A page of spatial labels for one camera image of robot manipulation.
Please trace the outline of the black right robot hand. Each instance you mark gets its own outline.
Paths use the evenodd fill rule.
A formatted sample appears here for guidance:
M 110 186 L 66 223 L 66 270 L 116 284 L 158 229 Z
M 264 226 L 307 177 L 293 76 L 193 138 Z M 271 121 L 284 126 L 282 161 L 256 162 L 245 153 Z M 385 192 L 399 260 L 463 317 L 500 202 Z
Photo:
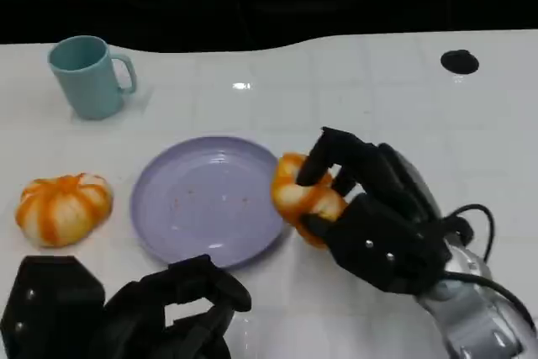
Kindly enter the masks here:
M 297 182 L 313 185 L 334 165 L 340 170 L 330 190 L 344 197 L 360 185 L 362 193 L 335 220 L 308 213 L 300 224 L 340 267 L 379 290 L 417 296 L 432 288 L 452 258 L 448 241 L 468 245 L 470 224 L 443 215 L 416 167 L 386 143 L 324 127 Z

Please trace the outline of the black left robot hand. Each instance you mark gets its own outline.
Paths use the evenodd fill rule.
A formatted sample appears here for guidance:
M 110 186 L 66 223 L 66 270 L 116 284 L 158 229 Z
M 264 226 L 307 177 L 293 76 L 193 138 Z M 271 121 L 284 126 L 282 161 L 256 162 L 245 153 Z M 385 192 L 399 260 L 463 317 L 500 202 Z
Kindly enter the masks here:
M 228 358 L 251 296 L 201 255 L 125 284 L 111 299 L 74 256 L 26 256 L 3 317 L 9 358 Z

